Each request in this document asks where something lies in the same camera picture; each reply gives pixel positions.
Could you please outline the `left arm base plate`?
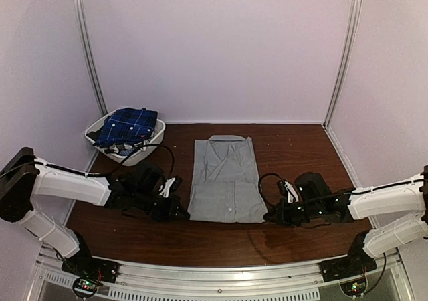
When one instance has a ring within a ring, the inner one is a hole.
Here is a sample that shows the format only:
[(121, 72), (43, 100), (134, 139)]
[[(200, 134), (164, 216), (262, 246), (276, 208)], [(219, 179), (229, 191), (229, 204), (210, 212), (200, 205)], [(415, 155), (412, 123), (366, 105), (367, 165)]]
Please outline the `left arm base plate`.
[(93, 297), (104, 283), (115, 283), (120, 264), (111, 260), (94, 257), (65, 258), (56, 254), (62, 262), (61, 269), (73, 274), (76, 278), (72, 282), (72, 292), (82, 300)]

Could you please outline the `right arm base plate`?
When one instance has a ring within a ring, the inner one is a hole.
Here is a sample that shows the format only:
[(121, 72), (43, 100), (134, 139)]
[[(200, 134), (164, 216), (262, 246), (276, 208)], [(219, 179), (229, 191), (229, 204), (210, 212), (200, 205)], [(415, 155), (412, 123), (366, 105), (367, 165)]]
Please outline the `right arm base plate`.
[(371, 258), (344, 256), (320, 262), (324, 282), (339, 281), (342, 293), (350, 298), (363, 296), (368, 290), (367, 273), (377, 269)]

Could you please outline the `grey long sleeve shirt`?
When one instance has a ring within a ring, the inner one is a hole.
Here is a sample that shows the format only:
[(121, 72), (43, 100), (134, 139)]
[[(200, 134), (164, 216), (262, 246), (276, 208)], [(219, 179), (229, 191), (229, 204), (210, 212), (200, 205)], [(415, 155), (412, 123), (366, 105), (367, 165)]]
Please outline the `grey long sleeve shirt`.
[(258, 191), (250, 137), (214, 135), (196, 140), (187, 212), (191, 221), (258, 224), (268, 212)]

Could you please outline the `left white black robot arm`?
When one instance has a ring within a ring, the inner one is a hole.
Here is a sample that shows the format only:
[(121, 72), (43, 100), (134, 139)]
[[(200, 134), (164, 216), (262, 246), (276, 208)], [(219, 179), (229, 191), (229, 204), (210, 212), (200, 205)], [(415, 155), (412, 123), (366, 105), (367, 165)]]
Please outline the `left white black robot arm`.
[(37, 207), (35, 196), (83, 201), (107, 209), (137, 208), (155, 221), (190, 215), (176, 195), (182, 179), (166, 176), (156, 164), (140, 161), (131, 173), (85, 173), (49, 163), (22, 148), (1, 170), (1, 219), (18, 223), (51, 245), (82, 277), (96, 271), (84, 238)]

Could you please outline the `white plastic basket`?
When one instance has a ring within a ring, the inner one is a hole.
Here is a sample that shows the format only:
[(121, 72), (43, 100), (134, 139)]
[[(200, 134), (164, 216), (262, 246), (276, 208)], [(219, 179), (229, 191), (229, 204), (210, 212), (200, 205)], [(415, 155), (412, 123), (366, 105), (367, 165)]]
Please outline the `white plastic basket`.
[[(124, 166), (131, 167), (139, 163), (141, 160), (144, 160), (149, 155), (153, 153), (155, 150), (154, 146), (146, 146), (140, 149), (137, 149), (136, 147), (130, 147), (128, 145), (124, 146), (124, 150), (120, 151), (119, 153), (108, 153), (106, 152), (105, 148), (99, 148), (94, 146), (95, 141), (90, 138), (89, 134), (91, 132), (97, 132), (99, 131), (103, 125), (105, 120), (107, 119), (108, 115), (105, 115), (95, 121), (92, 125), (90, 125), (85, 133), (85, 139), (100, 153), (102, 153), (104, 156), (108, 157), (109, 159), (112, 159), (113, 161), (120, 163), (123, 159), (127, 157), (127, 155), (130, 154), (130, 157), (124, 162)], [(163, 142), (164, 133), (166, 130), (166, 123), (163, 120), (157, 119), (156, 126), (154, 128), (154, 133), (152, 134), (151, 138), (148, 141), (148, 144), (161, 144)]]

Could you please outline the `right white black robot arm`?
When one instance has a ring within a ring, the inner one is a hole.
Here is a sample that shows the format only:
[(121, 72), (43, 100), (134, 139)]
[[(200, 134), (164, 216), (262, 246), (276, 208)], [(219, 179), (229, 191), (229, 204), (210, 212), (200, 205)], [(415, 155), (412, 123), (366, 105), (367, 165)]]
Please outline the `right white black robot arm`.
[(306, 172), (293, 183), (277, 182), (282, 198), (270, 205), (264, 220), (278, 225), (301, 226), (322, 218), (328, 223), (357, 220), (403, 212), (394, 222), (355, 237), (343, 270), (357, 275), (381, 254), (427, 237), (427, 171), (402, 181), (333, 192), (320, 173)]

